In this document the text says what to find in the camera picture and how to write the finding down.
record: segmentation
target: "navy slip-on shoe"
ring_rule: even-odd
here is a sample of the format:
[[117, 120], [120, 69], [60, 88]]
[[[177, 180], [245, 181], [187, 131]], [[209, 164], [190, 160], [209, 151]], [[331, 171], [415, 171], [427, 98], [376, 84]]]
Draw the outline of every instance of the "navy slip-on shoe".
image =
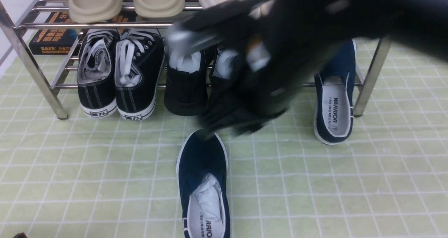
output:
[[187, 137], [176, 164], [185, 238], [230, 238], [228, 166], [216, 133], [207, 140], [201, 130]]
[[345, 141], [352, 132], [356, 44], [346, 42], [338, 54], [315, 75], [317, 106], [314, 134], [324, 144]]

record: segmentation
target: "brand logo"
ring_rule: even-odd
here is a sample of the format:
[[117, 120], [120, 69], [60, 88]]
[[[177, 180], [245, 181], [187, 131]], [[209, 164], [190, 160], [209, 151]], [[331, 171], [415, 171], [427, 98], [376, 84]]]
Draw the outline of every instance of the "brand logo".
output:
[[141, 115], [136, 115], [134, 117], [130, 117], [128, 115], [125, 115], [125, 119], [126, 120], [130, 120], [130, 121], [138, 121], [138, 120], [142, 120], [143, 117], [141, 117]]
[[336, 126], [329, 126], [328, 130], [331, 131], [331, 132], [335, 132], [335, 131], [337, 131], [337, 127]]
[[200, 213], [200, 219], [201, 219], [201, 237], [212, 238], [213, 233], [211, 231], [211, 222], [209, 220], [204, 219], [202, 213]]
[[98, 118], [98, 117], [105, 117], [109, 114], [109, 112], [105, 109], [99, 112], [90, 112], [89, 113], [91, 117]]
[[205, 221], [205, 227], [206, 227], [207, 237], [211, 238], [213, 236], [213, 234], [211, 233], [211, 222], [209, 220]]
[[333, 122], [337, 123], [338, 98], [333, 99]]

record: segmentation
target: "white insole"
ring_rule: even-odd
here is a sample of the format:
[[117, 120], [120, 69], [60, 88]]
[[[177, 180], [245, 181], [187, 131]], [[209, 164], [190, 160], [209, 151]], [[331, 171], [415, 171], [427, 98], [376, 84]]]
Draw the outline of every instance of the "white insole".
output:
[[350, 104], [345, 85], [340, 80], [326, 79], [322, 89], [325, 126], [333, 136], [344, 137], [350, 130]]
[[204, 217], [202, 207], [194, 195], [191, 195], [189, 203], [188, 229], [192, 238], [222, 238], [225, 232], [222, 220], [216, 222]]

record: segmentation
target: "black box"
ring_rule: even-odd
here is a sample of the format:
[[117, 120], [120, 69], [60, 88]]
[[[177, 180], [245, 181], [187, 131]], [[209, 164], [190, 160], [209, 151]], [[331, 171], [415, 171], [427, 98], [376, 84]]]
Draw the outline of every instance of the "black box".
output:
[[[123, 12], [110, 22], [133, 22], [136, 20], [136, 13]], [[71, 23], [67, 13], [51, 13], [45, 23]], [[38, 30], [29, 42], [29, 49], [34, 55], [67, 55], [75, 42], [78, 34], [75, 29], [45, 29]]]

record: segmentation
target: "shoe rack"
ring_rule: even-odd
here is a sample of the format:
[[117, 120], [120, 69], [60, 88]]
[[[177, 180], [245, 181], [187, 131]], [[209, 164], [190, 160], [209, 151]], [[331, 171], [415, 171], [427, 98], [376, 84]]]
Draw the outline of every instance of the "shoe rack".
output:
[[[123, 0], [123, 2], [133, 2], [133, 0]], [[62, 3], [61, 6], [49, 6], [49, 3]], [[162, 22], [158, 19], [151, 19], [150, 21], [136, 21], [128, 23], [94, 23], [94, 24], [77, 24], [77, 23], [38, 23], [36, 18], [39, 13], [51, 13], [51, 12], [68, 12], [69, 7], [67, 5], [68, 0], [34, 0], [22, 17], [16, 24], [13, 23], [5, 7], [0, 2], [0, 28], [5, 33], [8, 40], [11, 42], [13, 49], [23, 62], [25, 68], [28, 70], [32, 79], [42, 92], [46, 101], [60, 120], [66, 120], [69, 118], [69, 114], [62, 106], [58, 99], [58, 93], [61, 89], [76, 89], [76, 83], [65, 83], [67, 75], [71, 71], [76, 71], [76, 63], [78, 61], [78, 51], [80, 45], [85, 36], [86, 29], [91, 28], [117, 28], [117, 29], [129, 29], [129, 28], [154, 28], [164, 29], [172, 24], [172, 22]], [[198, 0], [185, 0], [184, 12], [194, 12], [201, 10]], [[133, 11], [132, 5], [124, 5], [123, 11]], [[28, 45], [24, 42], [23, 36], [28, 30], [37, 29], [76, 29], [79, 31], [79, 36], [74, 42], [69, 54], [62, 62], [58, 73], [54, 80], [50, 83], [43, 74], [39, 64], [35, 60]], [[356, 86], [360, 93], [357, 101], [354, 105], [355, 117], [363, 115], [365, 106], [371, 96], [375, 83], [378, 79], [379, 73], [386, 60], [387, 54], [391, 46], [391, 41], [387, 38], [379, 40], [376, 47], [375, 54], [368, 69], [368, 73], [363, 76], [357, 68], [357, 81]], [[165, 88], [165, 84], [159, 84], [159, 88]], [[314, 83], [304, 84], [305, 87], [314, 87]]]

